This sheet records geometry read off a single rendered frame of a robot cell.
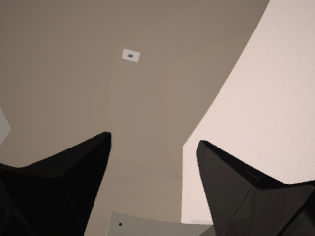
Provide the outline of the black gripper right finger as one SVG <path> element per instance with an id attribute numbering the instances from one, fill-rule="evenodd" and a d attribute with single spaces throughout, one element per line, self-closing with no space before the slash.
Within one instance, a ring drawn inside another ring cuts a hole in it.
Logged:
<path id="1" fill-rule="evenodd" d="M 202 139 L 196 156 L 217 236 L 281 236 L 315 205 L 315 180 L 283 184 Z"/>

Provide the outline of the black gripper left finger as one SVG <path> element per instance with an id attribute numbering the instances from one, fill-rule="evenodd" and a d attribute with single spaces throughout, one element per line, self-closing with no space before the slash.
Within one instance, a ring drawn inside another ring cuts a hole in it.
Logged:
<path id="1" fill-rule="evenodd" d="M 0 208 L 31 236 L 83 236 L 111 151 L 111 131 L 24 168 L 0 164 Z"/>

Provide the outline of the tan rectangular board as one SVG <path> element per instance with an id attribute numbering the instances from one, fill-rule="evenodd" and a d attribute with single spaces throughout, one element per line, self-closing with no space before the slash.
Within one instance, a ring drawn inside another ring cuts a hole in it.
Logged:
<path id="1" fill-rule="evenodd" d="M 156 221 L 112 212 L 106 236 L 217 236 L 213 224 Z"/>

